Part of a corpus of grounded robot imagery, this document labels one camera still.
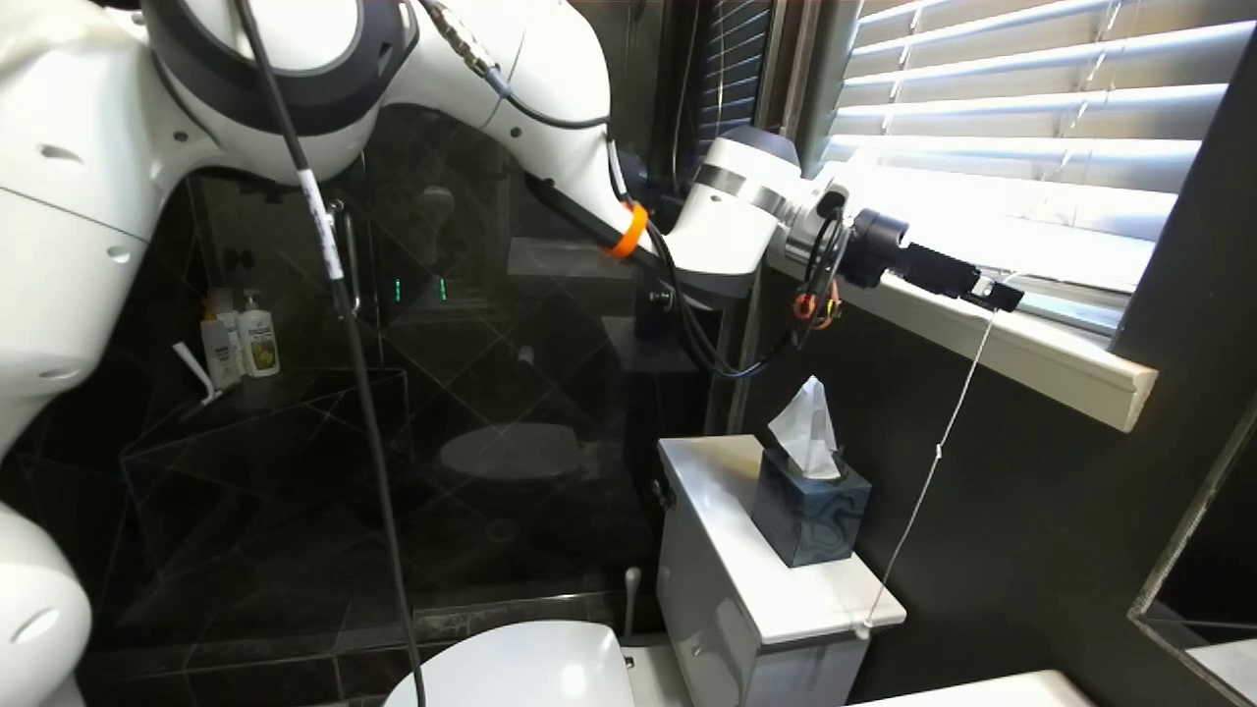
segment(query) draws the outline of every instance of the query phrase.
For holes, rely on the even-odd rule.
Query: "window blind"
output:
[[[1252,18],[1252,0],[866,0],[825,167],[912,238],[1052,283],[1029,311],[1096,319],[1070,307],[1091,292],[1120,313]]]
[[[709,0],[698,68],[698,154],[736,124],[753,124],[774,0]]]

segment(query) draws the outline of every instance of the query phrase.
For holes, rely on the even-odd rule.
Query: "dark wall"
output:
[[[1205,641],[1257,637],[1257,436],[1251,428],[1245,453],[1234,459],[1201,525],[1192,535],[1159,599]]]
[[[1131,436],[978,373],[893,578],[912,618],[875,637],[858,698],[1063,666],[1101,703],[1223,703],[1129,614],[1257,390],[1252,124],[1251,51],[1120,334],[1125,353],[1159,369]],[[765,292],[785,307],[788,283]],[[805,373],[829,382],[849,454],[875,484],[859,552],[885,569],[965,362],[849,311],[753,390],[752,415],[785,404]]]

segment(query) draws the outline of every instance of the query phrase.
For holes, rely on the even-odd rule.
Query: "white cable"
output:
[[[303,184],[309,220],[316,220],[316,228],[318,228],[318,246],[321,246],[328,280],[345,280],[342,251],[338,251],[338,235],[334,235],[334,216],[328,212],[328,200],[321,200],[321,188],[318,188],[316,167],[297,167],[297,184]]]
[[[126,38],[126,31],[84,0],[0,0],[0,74],[77,38]]]
[[[204,373],[204,365],[194,357],[194,351],[184,340],[168,345],[187,369],[194,378],[204,383],[202,404],[214,404],[220,396],[220,383],[214,383],[214,378]]]
[[[902,544],[909,544],[909,538],[912,538],[912,529],[915,529],[915,517],[919,517],[919,509],[923,509],[926,500],[932,500],[936,475],[940,475],[944,454],[948,454],[952,428],[953,428],[957,411],[963,411],[965,399],[969,399],[973,373],[978,373],[978,365],[981,365],[989,331],[993,331],[993,313],[986,313],[986,324],[981,324],[978,351],[973,351],[973,357],[969,357],[965,382],[957,383],[957,396],[953,396],[953,404],[952,404],[952,415],[948,415],[948,424],[944,424],[944,436],[936,438],[936,459],[932,459],[932,468],[926,468],[926,480],[923,480],[919,492],[915,492],[912,516],[909,516],[909,522],[902,522],[902,529],[900,529],[900,538],[897,538],[897,551],[893,551],[888,569],[875,578],[871,606],[870,606],[866,619],[858,624],[858,637],[859,637],[859,641],[871,637],[875,606],[885,599],[885,593],[888,593],[888,585],[893,585],[893,578],[897,578],[900,552],[902,552]]]

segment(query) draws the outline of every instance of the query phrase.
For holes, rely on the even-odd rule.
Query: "toilet seat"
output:
[[[468,484],[551,484],[582,470],[582,438],[570,424],[489,424],[449,438],[439,468]]]
[[[423,660],[427,707],[634,707],[617,631],[582,619],[503,624]],[[406,675],[386,707],[418,707]]]

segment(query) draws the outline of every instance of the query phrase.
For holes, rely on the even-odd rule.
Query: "toilet tank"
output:
[[[851,552],[788,569],[753,529],[753,436],[665,438],[671,501],[659,607],[694,707],[832,707],[866,663],[871,627],[909,614]]]

